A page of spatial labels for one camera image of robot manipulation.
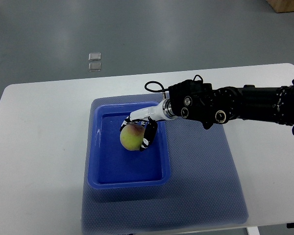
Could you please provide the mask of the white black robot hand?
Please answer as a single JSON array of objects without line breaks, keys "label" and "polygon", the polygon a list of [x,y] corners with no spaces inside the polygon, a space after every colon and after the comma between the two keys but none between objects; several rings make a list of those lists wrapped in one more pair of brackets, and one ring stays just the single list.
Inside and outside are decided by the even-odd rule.
[{"label": "white black robot hand", "polygon": [[158,122],[174,120],[176,118],[177,116],[173,113],[171,108],[170,99],[166,98],[156,106],[150,106],[131,112],[123,121],[120,132],[128,124],[143,126],[145,128],[145,133],[141,147],[138,150],[142,152],[153,143],[158,129]]}]

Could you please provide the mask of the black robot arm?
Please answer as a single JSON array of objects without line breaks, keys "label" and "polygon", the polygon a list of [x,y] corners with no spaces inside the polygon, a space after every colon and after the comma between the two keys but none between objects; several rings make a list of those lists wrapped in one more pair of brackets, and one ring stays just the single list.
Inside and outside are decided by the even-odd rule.
[{"label": "black robot arm", "polygon": [[230,120],[256,120],[292,127],[294,135],[294,79],[292,85],[275,88],[256,88],[244,85],[214,90],[200,75],[158,92],[170,99],[169,114],[199,121],[208,130],[213,124]]}]

